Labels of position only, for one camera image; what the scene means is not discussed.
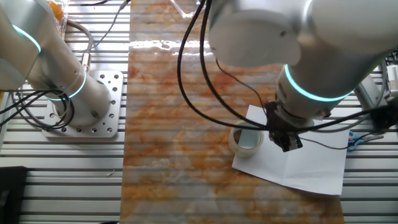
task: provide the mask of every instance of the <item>metal mounting plate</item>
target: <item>metal mounting plate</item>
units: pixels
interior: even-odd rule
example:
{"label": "metal mounting plate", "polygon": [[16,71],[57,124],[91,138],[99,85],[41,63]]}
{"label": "metal mounting plate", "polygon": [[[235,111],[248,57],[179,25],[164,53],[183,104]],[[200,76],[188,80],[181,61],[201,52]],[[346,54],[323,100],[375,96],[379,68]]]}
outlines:
{"label": "metal mounting plate", "polygon": [[[115,71],[90,71],[90,75],[105,84],[111,94],[111,106],[106,115],[97,123],[85,127],[67,126],[63,129],[42,131],[48,138],[111,138],[118,133],[119,113],[121,106],[123,74]],[[44,122],[54,124],[59,118],[53,115],[52,103],[47,102]]]}

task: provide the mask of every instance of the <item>sheet of paper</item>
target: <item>sheet of paper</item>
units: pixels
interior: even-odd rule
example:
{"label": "sheet of paper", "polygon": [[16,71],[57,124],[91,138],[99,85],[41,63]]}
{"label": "sheet of paper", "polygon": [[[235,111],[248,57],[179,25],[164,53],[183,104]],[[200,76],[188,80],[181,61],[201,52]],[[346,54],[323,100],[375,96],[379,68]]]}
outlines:
{"label": "sheet of paper", "polygon": [[[266,124],[266,116],[262,108],[250,106],[247,118]],[[248,145],[247,133],[242,131],[239,145]],[[327,146],[345,147],[348,143],[349,131],[338,133],[300,134],[300,137],[321,142]],[[269,140],[268,132],[264,132],[264,142],[260,150],[249,158],[235,156],[232,167],[255,175],[262,179],[295,189],[319,194],[341,195],[343,175],[346,161],[346,150],[334,150],[304,141],[303,148],[290,152],[282,149]]]}

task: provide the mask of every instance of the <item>marble surface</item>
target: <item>marble surface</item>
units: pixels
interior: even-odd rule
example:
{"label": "marble surface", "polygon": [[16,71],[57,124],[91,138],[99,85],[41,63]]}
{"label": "marble surface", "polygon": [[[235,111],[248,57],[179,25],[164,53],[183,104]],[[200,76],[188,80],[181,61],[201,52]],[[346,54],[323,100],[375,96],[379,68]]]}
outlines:
{"label": "marble surface", "polygon": [[[194,11],[192,0],[179,0]],[[180,40],[190,22],[170,0],[131,3],[122,223],[344,223],[340,200],[282,187],[231,168],[230,129],[195,114],[177,84]],[[183,55],[183,83],[194,105],[214,118],[238,120],[215,100],[199,64],[199,24]],[[245,115],[256,95],[221,73],[206,48],[212,82]],[[282,65],[237,69],[221,64],[274,99]]]}

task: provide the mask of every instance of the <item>masking tape roll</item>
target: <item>masking tape roll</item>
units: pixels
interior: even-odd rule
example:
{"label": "masking tape roll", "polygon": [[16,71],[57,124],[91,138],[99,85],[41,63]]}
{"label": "masking tape roll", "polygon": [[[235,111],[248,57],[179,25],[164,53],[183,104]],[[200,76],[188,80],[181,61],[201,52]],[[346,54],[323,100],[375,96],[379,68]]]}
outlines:
{"label": "masking tape roll", "polygon": [[[253,125],[245,122],[245,121],[240,121],[236,123],[236,125],[242,125],[242,126],[251,126],[254,127]],[[250,141],[250,143],[257,143],[256,146],[254,147],[241,147],[239,146],[234,138],[234,133],[238,132],[239,130],[242,130],[241,137],[249,136],[250,138],[247,138],[246,141]],[[264,132],[263,131],[255,131],[255,130],[248,130],[248,129],[240,129],[240,128],[233,128],[231,132],[229,133],[229,139],[228,139],[228,145],[229,149],[233,151],[237,156],[240,157],[250,157],[253,156],[259,149],[262,143],[264,142]]]}

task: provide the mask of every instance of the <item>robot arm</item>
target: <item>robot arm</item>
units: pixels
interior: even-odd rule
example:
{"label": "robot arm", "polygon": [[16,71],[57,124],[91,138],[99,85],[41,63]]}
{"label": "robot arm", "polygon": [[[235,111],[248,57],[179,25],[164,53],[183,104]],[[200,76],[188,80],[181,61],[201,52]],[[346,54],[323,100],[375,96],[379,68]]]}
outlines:
{"label": "robot arm", "polygon": [[[0,88],[15,90],[26,80],[33,89],[69,96],[75,107],[71,126],[96,123],[109,110],[109,90],[86,73],[63,41],[47,1],[0,0]],[[46,96],[64,113],[57,96]]]}
{"label": "robot arm", "polygon": [[[397,7],[389,0],[218,0],[209,41],[232,66],[285,63],[277,101],[266,109],[275,127],[304,128],[329,116],[398,45]],[[270,137],[288,151],[301,144],[292,134]]]}

